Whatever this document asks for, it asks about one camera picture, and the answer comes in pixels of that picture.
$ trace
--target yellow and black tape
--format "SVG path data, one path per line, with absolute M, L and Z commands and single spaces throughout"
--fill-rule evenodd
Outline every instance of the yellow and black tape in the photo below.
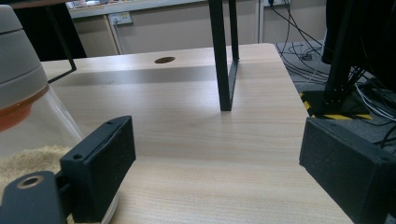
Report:
M 316 115 L 311 108 L 311 105 L 306 100 L 304 95 L 300 93 L 301 100 L 304 103 L 305 109 L 308 112 L 309 117 L 317 119 L 373 119 L 368 114 L 340 114 L 340 115 Z

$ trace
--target power socket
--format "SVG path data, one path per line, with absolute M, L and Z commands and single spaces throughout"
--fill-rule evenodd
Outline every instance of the power socket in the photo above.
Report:
M 269 0 L 261 0 L 262 5 L 265 7 L 270 7 Z M 273 6 L 289 5 L 290 0 L 274 0 Z
M 111 24 L 125 24 L 125 23 L 132 23 L 132 18 L 129 12 L 118 12 L 118 13 L 112 13 L 108 14 L 109 20 Z

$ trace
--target glass jar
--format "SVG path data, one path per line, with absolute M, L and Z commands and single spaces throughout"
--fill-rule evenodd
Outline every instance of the glass jar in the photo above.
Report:
M 79 143 L 78 126 L 48 85 L 35 49 L 9 6 L 0 6 L 0 52 L 0 158 Z

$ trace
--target wooden table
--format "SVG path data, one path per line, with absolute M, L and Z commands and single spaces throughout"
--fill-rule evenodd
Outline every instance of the wooden table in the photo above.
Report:
M 351 223 L 299 165 L 307 113 L 276 49 L 240 55 L 232 112 L 219 111 L 213 49 L 80 59 L 51 84 L 82 130 L 134 118 L 112 223 Z M 53 77 L 68 63 L 43 65 Z

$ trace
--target grommet hole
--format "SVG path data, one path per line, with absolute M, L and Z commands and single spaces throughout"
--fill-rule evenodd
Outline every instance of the grommet hole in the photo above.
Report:
M 155 63 L 170 63 L 174 60 L 175 60 L 175 57 L 164 57 L 164 58 L 155 60 Z

